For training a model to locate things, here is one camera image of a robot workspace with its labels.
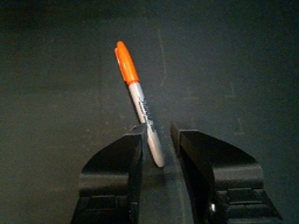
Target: marker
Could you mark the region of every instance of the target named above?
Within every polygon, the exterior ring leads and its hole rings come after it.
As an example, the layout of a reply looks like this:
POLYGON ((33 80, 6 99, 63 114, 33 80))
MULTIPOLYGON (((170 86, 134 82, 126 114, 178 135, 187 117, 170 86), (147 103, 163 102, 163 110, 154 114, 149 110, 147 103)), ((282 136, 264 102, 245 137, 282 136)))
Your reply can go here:
POLYGON ((139 116, 141 123, 147 124, 147 142, 150 146, 150 150, 154 155, 154 161, 159 167, 165 166, 165 155, 162 152, 162 144, 159 140, 159 136, 155 130, 154 118, 150 113, 150 109, 146 104, 146 97, 143 93, 143 89, 141 86, 141 80, 137 74, 137 68, 134 61, 130 56, 130 52, 127 50, 126 44, 119 41, 117 43, 117 61, 119 64, 121 72, 123 74, 123 78, 126 84, 129 85, 130 93, 135 103, 135 109, 139 116))

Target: marker cap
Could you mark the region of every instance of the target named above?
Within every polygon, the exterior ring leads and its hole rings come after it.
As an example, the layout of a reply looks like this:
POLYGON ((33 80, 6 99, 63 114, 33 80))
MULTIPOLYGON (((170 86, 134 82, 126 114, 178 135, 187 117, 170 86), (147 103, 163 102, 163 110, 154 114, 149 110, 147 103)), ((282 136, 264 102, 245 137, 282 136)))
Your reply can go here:
POLYGON ((139 82, 135 64, 123 41, 117 42, 117 61, 119 69, 123 74, 126 84, 130 86, 133 83, 139 82))

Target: black surface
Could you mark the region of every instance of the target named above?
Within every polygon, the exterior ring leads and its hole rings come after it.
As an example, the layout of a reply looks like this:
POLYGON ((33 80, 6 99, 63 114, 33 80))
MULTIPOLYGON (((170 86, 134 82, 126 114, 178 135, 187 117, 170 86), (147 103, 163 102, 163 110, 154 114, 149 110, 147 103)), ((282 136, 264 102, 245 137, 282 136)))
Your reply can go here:
POLYGON ((238 147, 201 133, 171 126, 191 199, 194 223, 282 223, 265 191, 258 161, 238 147))
POLYGON ((171 120, 254 156, 285 223, 297 223, 297 1, 29 5, 0 5, 2 223, 70 223, 83 165, 138 125, 114 54, 119 40, 167 163, 158 169, 146 152, 141 223, 193 223, 171 120))

